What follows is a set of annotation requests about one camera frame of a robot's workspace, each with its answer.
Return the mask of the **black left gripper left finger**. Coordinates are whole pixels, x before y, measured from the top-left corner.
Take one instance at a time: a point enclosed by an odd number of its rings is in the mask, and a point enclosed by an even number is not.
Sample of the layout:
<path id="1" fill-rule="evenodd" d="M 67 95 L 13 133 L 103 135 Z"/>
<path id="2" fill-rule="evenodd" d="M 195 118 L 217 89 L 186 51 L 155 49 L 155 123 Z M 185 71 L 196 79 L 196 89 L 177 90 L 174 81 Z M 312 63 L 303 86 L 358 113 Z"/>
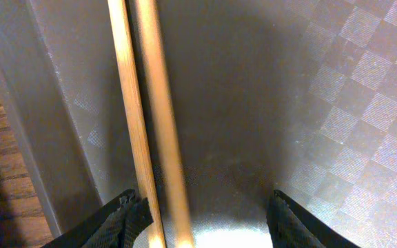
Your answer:
<path id="1" fill-rule="evenodd" d="M 133 248 L 139 234 L 152 223 L 148 199 L 127 189 L 44 247 Z"/>

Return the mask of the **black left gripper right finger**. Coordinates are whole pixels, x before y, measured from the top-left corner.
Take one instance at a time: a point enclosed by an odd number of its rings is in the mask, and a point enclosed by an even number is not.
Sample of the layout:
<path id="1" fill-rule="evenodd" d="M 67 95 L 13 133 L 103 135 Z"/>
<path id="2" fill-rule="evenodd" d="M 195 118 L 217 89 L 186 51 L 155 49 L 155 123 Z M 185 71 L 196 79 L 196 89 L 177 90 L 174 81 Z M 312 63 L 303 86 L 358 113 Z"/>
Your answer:
<path id="1" fill-rule="evenodd" d="M 278 189 L 268 201 L 267 225 L 274 248 L 357 248 Z"/>

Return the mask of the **wooden chopstick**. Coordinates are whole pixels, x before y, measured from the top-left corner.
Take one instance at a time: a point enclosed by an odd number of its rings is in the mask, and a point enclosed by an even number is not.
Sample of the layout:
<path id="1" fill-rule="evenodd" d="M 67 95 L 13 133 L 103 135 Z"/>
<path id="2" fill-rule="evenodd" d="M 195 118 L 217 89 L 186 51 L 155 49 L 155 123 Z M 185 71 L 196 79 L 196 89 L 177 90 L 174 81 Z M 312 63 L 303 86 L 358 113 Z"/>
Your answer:
<path id="1" fill-rule="evenodd" d="M 155 0 L 136 2 L 145 77 L 177 247 L 193 247 L 190 212 Z"/>
<path id="2" fill-rule="evenodd" d="M 108 0 L 108 10 L 139 192 L 142 197 L 148 199 L 154 219 L 147 231 L 148 245 L 150 248 L 163 248 L 166 246 L 165 236 L 156 195 L 125 1 Z"/>

